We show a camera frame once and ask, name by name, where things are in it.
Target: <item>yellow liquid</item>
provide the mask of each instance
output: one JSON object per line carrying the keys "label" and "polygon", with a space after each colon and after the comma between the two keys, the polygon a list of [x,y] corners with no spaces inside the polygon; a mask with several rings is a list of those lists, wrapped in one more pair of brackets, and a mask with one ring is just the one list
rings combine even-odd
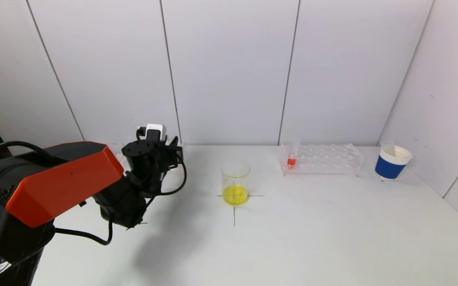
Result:
{"label": "yellow liquid", "polygon": [[222,193],[224,201],[230,205],[238,206],[245,203],[248,199],[247,190],[244,187],[233,185],[225,188]]}

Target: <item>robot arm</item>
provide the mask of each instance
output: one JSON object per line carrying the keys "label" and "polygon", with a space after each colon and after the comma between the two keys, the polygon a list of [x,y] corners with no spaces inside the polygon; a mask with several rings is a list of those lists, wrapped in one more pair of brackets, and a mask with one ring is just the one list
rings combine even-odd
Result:
{"label": "robot arm", "polygon": [[[44,246],[54,234],[83,236],[107,245],[112,224],[133,228],[153,199],[179,191],[162,192],[167,172],[185,168],[183,151],[175,137],[165,144],[165,128],[148,125],[136,132],[137,140],[122,153],[131,171],[123,173],[107,145],[89,141],[40,149],[24,142],[33,152],[0,160],[0,285],[28,286]],[[54,218],[93,197],[102,217],[109,221],[107,241],[77,230],[53,226]]]}

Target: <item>paper cup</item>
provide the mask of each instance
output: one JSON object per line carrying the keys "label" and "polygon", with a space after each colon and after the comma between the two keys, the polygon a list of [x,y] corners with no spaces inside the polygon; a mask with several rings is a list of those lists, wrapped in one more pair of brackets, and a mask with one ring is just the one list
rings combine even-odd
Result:
{"label": "paper cup", "polygon": [[399,146],[394,146],[395,155],[391,155],[385,150],[381,148],[379,153],[376,174],[384,180],[394,180],[413,158],[413,154]]}

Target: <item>white table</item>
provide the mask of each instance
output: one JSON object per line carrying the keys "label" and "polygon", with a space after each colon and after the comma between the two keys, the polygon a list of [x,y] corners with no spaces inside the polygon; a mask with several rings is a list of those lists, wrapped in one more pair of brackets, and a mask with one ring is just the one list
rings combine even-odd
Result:
{"label": "white table", "polygon": [[[380,181],[378,149],[358,149],[358,177],[284,177],[278,147],[188,146],[185,188],[157,198],[148,224],[115,226],[109,246],[57,234],[33,286],[458,286],[458,213],[407,168]],[[263,196],[235,210],[218,197],[220,163],[234,157]],[[107,237],[92,199],[56,226]]]}

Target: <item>red liquid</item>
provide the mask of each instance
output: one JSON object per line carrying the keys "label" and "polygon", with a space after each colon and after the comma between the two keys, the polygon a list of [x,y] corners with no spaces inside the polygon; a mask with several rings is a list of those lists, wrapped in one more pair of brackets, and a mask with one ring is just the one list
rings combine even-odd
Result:
{"label": "red liquid", "polygon": [[293,168],[296,165],[296,158],[289,155],[289,158],[287,158],[287,166],[289,169]]}

